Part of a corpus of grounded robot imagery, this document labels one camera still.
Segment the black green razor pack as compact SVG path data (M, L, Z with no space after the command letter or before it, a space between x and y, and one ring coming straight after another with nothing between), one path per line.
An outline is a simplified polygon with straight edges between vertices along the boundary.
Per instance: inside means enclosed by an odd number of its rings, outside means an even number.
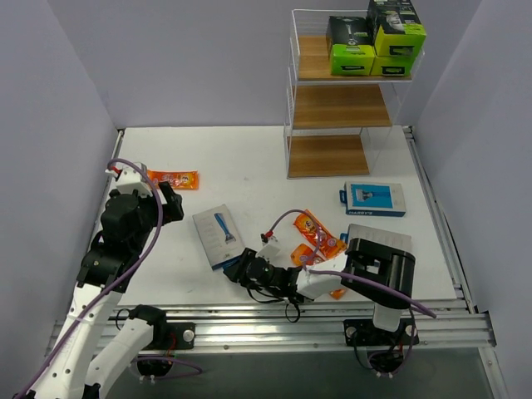
M330 16L326 42L333 76L370 75L375 51L364 17Z

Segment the tall green black razor box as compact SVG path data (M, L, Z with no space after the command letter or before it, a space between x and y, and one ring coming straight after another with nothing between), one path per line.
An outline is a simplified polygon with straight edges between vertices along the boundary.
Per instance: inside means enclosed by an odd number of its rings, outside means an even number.
M370 71L371 76L410 76L416 57L375 56Z

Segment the small black green razor box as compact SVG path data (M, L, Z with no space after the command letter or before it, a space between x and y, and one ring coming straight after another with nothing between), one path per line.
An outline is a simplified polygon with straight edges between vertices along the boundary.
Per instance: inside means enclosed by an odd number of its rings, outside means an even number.
M367 25L379 57L417 57L426 40L412 1L370 1Z

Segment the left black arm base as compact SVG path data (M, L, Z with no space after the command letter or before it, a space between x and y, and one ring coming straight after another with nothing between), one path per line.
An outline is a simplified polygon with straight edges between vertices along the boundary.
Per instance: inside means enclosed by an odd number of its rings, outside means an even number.
M195 346L195 329L196 324L191 322L170 323L167 328L169 343L165 345L165 348L171 351L193 349Z

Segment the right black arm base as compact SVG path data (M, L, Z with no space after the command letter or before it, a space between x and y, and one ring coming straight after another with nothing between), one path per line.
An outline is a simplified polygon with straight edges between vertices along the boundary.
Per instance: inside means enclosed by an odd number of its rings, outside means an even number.
M402 318L394 332L379 329L369 318L345 319L343 322L345 343L349 347L390 347L392 344L417 345L418 333L413 331L412 320Z

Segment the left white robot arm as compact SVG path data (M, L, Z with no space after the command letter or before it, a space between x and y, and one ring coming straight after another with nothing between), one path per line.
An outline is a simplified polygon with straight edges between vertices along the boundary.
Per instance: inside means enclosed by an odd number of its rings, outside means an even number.
M168 339L165 311L132 309L101 351L96 346L132 275L153 249L163 225L184 218L182 198L167 182L119 184L109 193L101 230L81 261L70 309L56 343L19 398L104 398L145 347Z

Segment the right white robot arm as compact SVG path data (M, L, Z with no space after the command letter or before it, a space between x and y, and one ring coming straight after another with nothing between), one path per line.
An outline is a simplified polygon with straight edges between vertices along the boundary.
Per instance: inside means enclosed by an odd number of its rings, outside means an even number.
M234 263L224 267L224 275L249 295L260 293L268 298L268 303L285 302L296 309L347 288L374 302L368 324L374 340L390 342L399 333L402 312L413 305L413 255L355 238L332 259L316 264L305 260L301 266L282 268L270 263L278 252L276 239L264 240L259 251L244 249Z

